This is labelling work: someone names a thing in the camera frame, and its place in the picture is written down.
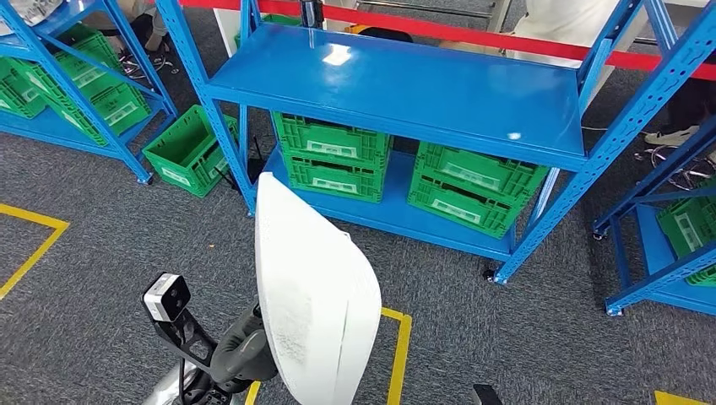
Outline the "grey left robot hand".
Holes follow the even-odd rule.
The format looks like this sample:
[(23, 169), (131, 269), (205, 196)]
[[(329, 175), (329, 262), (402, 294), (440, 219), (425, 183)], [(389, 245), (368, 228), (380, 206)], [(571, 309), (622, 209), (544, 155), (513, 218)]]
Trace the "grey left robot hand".
[(245, 310), (225, 331), (212, 354), (209, 373), (217, 383), (268, 381), (279, 373), (259, 304)]

